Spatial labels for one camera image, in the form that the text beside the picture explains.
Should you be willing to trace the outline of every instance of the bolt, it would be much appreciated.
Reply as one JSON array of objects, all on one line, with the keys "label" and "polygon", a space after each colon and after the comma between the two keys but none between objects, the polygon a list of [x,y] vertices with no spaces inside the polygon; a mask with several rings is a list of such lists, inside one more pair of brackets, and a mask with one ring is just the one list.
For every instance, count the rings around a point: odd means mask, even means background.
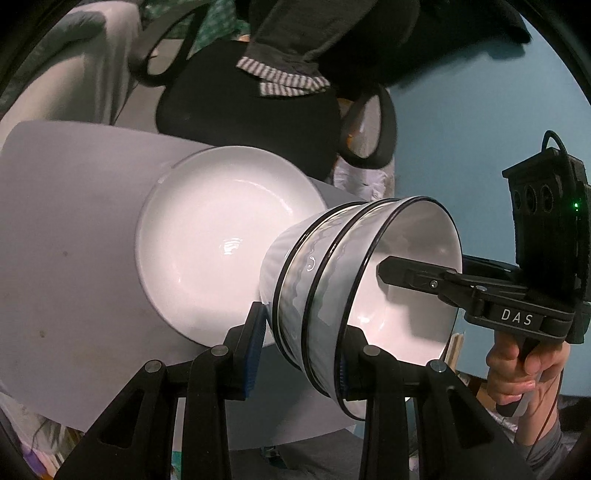
[{"label": "bolt", "polygon": [[144,370],[146,370],[149,374],[156,373],[161,368],[162,362],[160,360],[150,360],[147,364],[144,365]]},{"label": "bolt", "polygon": [[229,352],[226,345],[216,345],[212,347],[213,356],[224,356]]},{"label": "bolt", "polygon": [[363,347],[363,352],[367,356],[378,356],[379,353],[381,352],[381,350],[379,349],[378,346],[375,346],[375,345],[365,345]]},{"label": "bolt", "polygon": [[431,360],[429,362],[429,366],[435,370],[438,374],[444,372],[447,368],[447,365],[442,360]]}]

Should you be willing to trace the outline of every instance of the green plaid cloth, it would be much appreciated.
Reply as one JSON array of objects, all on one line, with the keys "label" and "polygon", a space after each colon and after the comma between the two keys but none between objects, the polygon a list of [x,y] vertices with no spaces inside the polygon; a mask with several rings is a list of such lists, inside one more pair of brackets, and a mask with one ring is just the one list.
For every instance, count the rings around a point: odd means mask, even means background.
[{"label": "green plaid cloth", "polygon": [[[147,22],[158,18],[172,7],[186,3],[190,0],[148,0],[145,4],[145,17]],[[191,23],[191,17],[175,25],[166,38],[184,38]],[[236,5],[234,0],[213,0],[209,5],[207,14],[195,43],[191,48],[190,55],[207,47],[218,38],[238,38],[240,35],[249,33],[250,27],[247,22],[239,20],[236,16]]]}]

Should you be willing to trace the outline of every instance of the hand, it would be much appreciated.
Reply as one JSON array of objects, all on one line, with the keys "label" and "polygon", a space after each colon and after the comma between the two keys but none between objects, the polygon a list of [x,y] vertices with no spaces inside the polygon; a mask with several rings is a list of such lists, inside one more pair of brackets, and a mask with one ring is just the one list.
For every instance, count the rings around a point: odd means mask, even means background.
[{"label": "hand", "polygon": [[506,405],[533,391],[525,416],[532,416],[550,393],[552,401],[558,389],[558,376],[569,358],[570,345],[540,343],[521,362],[519,346],[515,338],[503,332],[495,332],[495,344],[486,356],[488,372],[487,391],[499,405]]}]

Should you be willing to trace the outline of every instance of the floor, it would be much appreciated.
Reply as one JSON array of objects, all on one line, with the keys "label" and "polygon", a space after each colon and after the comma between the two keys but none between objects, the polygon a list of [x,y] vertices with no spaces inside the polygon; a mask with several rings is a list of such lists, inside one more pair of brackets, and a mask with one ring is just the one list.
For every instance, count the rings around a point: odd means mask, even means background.
[{"label": "floor", "polygon": [[[150,73],[162,73],[173,61],[181,42],[182,40],[163,40],[160,42],[156,49],[157,55],[150,61]],[[164,87],[146,87],[137,84],[123,110],[121,110],[115,125],[117,127],[157,133],[154,115],[163,91]]]}]

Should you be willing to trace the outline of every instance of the light blue wall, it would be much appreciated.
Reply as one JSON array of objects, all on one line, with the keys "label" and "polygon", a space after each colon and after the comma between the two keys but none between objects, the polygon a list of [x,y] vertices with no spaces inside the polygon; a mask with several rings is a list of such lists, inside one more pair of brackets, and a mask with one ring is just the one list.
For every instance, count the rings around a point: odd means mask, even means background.
[{"label": "light blue wall", "polygon": [[[552,129],[591,176],[591,106],[554,50],[528,29],[532,42],[523,48],[490,41],[390,90],[396,196],[436,198],[452,214],[464,253],[510,263],[514,227],[501,170],[539,151]],[[459,368],[485,377],[492,332],[463,320],[456,330],[466,333]],[[589,362],[589,344],[573,348],[564,393],[591,395],[589,370],[575,368]]]}]

